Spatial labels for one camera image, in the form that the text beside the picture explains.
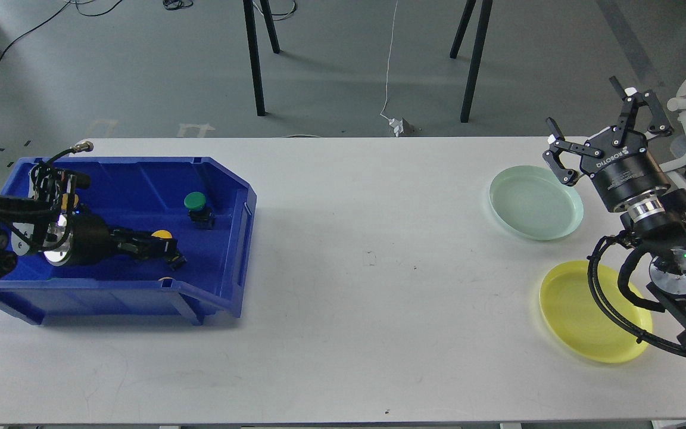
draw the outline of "white cable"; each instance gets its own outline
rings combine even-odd
[[[388,105],[388,75],[390,74],[390,54],[393,50],[393,32],[395,30],[395,11],[398,9],[398,0],[395,0],[395,6],[393,7],[393,23],[391,24],[391,44],[388,47],[388,63],[386,65],[386,102],[383,103],[383,110],[381,110],[381,116],[390,122],[390,118],[384,115],[386,111],[386,106]]]
[[[264,11],[262,11],[261,8],[259,8],[258,5],[256,5],[255,0],[253,0],[253,7],[258,11],[258,14],[260,16],[264,16]],[[291,16],[291,14],[296,13],[297,10],[298,10],[298,4],[296,3],[296,0],[293,0],[293,7],[291,8],[291,11],[289,11],[286,14],[272,14],[272,21],[284,21],[284,20],[288,19],[288,17]]]

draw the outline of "blue plastic bin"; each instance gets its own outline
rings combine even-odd
[[[19,160],[2,193],[27,196],[37,160]],[[125,255],[90,266],[22,256],[0,280],[0,309],[30,324],[52,315],[182,315],[193,324],[218,310],[240,316],[256,201],[247,182],[212,158],[87,157],[55,165],[92,178],[79,201],[107,225],[171,231],[188,262],[171,271],[162,259]],[[212,230],[196,228],[183,206],[195,191],[215,212]]]

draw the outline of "cable connector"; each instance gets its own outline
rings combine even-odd
[[[647,343],[647,339],[650,338],[650,332],[645,331],[645,329],[642,329],[642,331],[635,333],[634,336],[637,337],[637,344],[642,344],[643,341]]]
[[[413,136],[416,128],[414,128],[406,119],[389,119],[388,124],[393,128],[393,135],[397,136]]]
[[[73,154],[78,154],[78,152],[92,152],[95,149],[95,144],[85,139],[82,142],[76,143],[70,147],[73,150]]]

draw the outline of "green button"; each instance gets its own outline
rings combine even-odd
[[[190,192],[185,197],[185,207],[189,210],[202,210],[205,207],[205,195],[202,192]]]

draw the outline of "plastic plate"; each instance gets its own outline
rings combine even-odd
[[[504,226],[533,240],[567,236],[584,217],[579,193],[541,167],[515,166],[502,171],[492,180],[488,199]]]
[[[618,273],[598,267],[600,285],[610,304],[642,329],[653,331],[650,312],[627,301],[618,290]],[[640,295],[637,288],[629,288]],[[622,363],[645,351],[647,343],[614,324],[594,303],[587,283],[587,262],[570,261],[552,268],[541,284],[539,304],[550,331],[573,351],[603,363]]]

